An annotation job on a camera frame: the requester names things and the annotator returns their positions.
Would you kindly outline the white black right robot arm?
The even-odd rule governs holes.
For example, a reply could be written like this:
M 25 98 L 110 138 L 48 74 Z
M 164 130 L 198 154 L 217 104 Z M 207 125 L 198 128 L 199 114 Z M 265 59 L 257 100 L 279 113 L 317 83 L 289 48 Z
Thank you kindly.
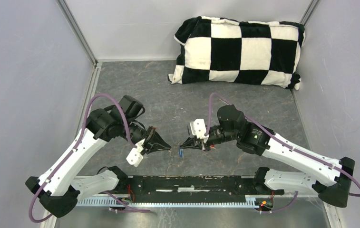
M 217 111 L 219 124 L 207 129 L 204 119 L 196 119 L 188 126 L 189 138 L 180 149 L 208 151 L 217 144 L 235 141 L 236 147 L 248 154 L 283 162 L 297 172 L 277 171 L 260 167 L 255 173 L 253 189 L 259 194 L 281 190 L 317 194 L 335 207 L 345 208 L 355 167 L 349 157 L 334 159 L 298 146 L 273 130 L 247 121 L 234 105 Z

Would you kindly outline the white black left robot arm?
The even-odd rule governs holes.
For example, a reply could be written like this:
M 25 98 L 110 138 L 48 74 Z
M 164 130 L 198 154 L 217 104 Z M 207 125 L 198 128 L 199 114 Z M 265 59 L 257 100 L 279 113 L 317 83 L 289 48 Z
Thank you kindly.
M 170 150 L 171 146 L 155 127 L 145 127 L 137 120 L 144 112 L 143 104 L 129 95 L 113 100 L 105 108 L 87 107 L 86 118 L 72 144 L 46 172 L 26 180 L 34 200 L 51 216 L 60 218 L 70 213 L 78 202 L 95 194 L 130 190 L 128 176 L 116 166 L 88 178 L 75 180 L 75 177 L 97 151 L 117 137 L 131 145 L 126 160 L 135 167 L 146 154 Z

